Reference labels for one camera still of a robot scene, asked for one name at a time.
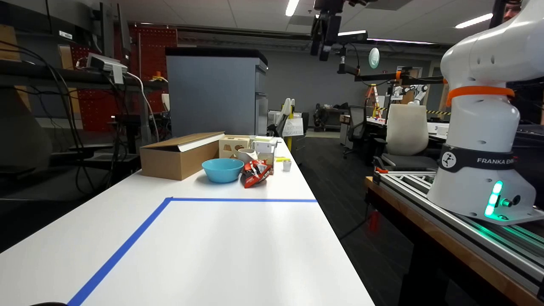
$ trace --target ceiling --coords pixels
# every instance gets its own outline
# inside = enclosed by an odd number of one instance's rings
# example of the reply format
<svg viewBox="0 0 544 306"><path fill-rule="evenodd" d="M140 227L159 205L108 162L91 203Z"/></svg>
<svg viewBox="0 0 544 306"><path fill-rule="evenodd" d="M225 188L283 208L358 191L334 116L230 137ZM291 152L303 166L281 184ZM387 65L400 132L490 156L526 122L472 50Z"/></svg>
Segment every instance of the ceiling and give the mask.
<svg viewBox="0 0 544 306"><path fill-rule="evenodd" d="M120 0L132 23L310 35L315 0L300 0L286 18L288 0ZM456 31L455 26L489 14L495 0L378 0L368 8L344 6L342 30L368 30L370 38L455 45L487 30L489 23Z"/></svg>

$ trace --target green light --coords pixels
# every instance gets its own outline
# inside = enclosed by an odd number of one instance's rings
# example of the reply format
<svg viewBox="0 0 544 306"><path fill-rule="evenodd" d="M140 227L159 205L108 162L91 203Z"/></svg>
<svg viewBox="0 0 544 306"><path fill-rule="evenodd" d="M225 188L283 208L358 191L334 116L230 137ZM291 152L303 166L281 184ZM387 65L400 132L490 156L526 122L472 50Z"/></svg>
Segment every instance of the green light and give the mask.
<svg viewBox="0 0 544 306"><path fill-rule="evenodd" d="M489 207L497 207L497 201L499 201L499 195L492 195L490 201L489 201Z"/></svg>
<svg viewBox="0 0 544 306"><path fill-rule="evenodd" d="M497 181L494 186L494 195L500 195L504 191L504 183Z"/></svg>
<svg viewBox="0 0 544 306"><path fill-rule="evenodd" d="M489 207L485 215L490 218L490 217L494 217L494 213L495 213L495 208Z"/></svg>
<svg viewBox="0 0 544 306"><path fill-rule="evenodd" d="M504 186L506 186L504 181L495 183L492 195L490 195L490 200L489 200L487 212L485 212L487 218L494 218L494 213L495 213L495 208L499 207L499 200L500 200L500 193L504 191Z"/></svg>
<svg viewBox="0 0 544 306"><path fill-rule="evenodd" d="M509 200L500 200L500 207L511 208L511 201Z"/></svg>

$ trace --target blue tape line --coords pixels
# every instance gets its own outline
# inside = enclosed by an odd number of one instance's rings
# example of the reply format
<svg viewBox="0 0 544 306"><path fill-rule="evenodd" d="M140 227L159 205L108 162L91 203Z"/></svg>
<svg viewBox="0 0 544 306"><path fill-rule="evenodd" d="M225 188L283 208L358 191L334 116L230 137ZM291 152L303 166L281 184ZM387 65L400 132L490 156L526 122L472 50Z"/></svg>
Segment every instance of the blue tape line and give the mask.
<svg viewBox="0 0 544 306"><path fill-rule="evenodd" d="M167 198L147 222L121 246L121 249L89 280L89 283L69 302L69 306L81 306L94 290L106 280L106 276L118 266L128 251L138 242L138 239L154 225L154 222L166 212L172 198Z"/></svg>
<svg viewBox="0 0 544 306"><path fill-rule="evenodd" d="M315 200L234 200L234 198L167 198L140 229L118 249L118 252L84 285L84 288L69 302L69 306L81 306L106 280L106 276L120 264L128 251L154 225L154 222L169 208L172 201L184 203L317 203Z"/></svg>
<svg viewBox="0 0 544 306"><path fill-rule="evenodd" d="M317 203L317 200L252 200L252 198L172 198L172 201L194 203Z"/></svg>

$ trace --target small object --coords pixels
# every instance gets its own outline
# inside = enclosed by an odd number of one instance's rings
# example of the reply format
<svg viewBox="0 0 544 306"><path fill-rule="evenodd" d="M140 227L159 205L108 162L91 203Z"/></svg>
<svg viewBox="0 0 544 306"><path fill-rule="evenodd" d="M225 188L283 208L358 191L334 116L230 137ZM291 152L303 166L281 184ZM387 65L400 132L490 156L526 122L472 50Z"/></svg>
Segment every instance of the small object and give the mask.
<svg viewBox="0 0 544 306"><path fill-rule="evenodd" d="M245 152L245 150L239 150L237 159L239 159L242 164L247 164L247 162L254 161L252 156L251 156L249 152Z"/></svg>
<svg viewBox="0 0 544 306"><path fill-rule="evenodd" d="M285 162L285 173L291 173L291 161Z"/></svg>
<svg viewBox="0 0 544 306"><path fill-rule="evenodd" d="M376 71L380 65L380 50L378 48L373 48L371 54L370 54L370 67L373 71Z"/></svg>
<svg viewBox="0 0 544 306"><path fill-rule="evenodd" d="M252 152L251 139L247 137L237 137L237 135L227 135L220 140L220 159L239 159L239 152Z"/></svg>
<svg viewBox="0 0 544 306"><path fill-rule="evenodd" d="M380 212L375 210L370 218L371 218L370 232L375 235L381 229L381 225L380 225L381 224L380 222Z"/></svg>
<svg viewBox="0 0 544 306"><path fill-rule="evenodd" d="M160 72L157 72L157 74L152 77L150 82L166 82L166 84L169 84L169 81L167 81Z"/></svg>
<svg viewBox="0 0 544 306"><path fill-rule="evenodd" d="M242 184L247 190L256 188L268 181L271 174L273 166L268 161L251 161L244 166Z"/></svg>
<svg viewBox="0 0 544 306"><path fill-rule="evenodd" d="M115 82L118 86L125 84L123 74L128 72L128 67L118 62L116 59L101 57L96 54L89 54L87 57L87 69L113 72Z"/></svg>
<svg viewBox="0 0 544 306"><path fill-rule="evenodd" d="M244 162L235 159L215 159L215 161L206 161L203 164L206 178L215 184L237 183L242 167L244 167Z"/></svg>
<svg viewBox="0 0 544 306"><path fill-rule="evenodd" d="M160 101L164 103L164 110L171 113L171 96L164 93L160 94Z"/></svg>
<svg viewBox="0 0 544 306"><path fill-rule="evenodd" d="M278 149L276 140L268 140L268 142L254 142L257 161L266 161L268 166L271 167L271 176L274 176L274 154Z"/></svg>

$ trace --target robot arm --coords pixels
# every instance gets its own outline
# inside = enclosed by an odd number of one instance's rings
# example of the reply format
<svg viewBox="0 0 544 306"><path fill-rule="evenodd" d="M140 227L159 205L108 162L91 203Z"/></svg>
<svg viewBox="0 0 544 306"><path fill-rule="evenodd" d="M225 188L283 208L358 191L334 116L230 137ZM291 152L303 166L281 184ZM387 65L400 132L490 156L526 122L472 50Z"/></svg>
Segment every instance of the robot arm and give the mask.
<svg viewBox="0 0 544 306"><path fill-rule="evenodd" d="M512 21L466 38L443 59L451 89L500 86L544 76L544 3L531 0Z"/></svg>
<svg viewBox="0 0 544 306"><path fill-rule="evenodd" d="M536 190L516 173L521 115L504 98L507 82L544 76L543 13L544 3L531 0L516 20L444 55L451 96L463 96L453 98L448 144L429 193L438 207L497 225L544 220L534 208Z"/></svg>

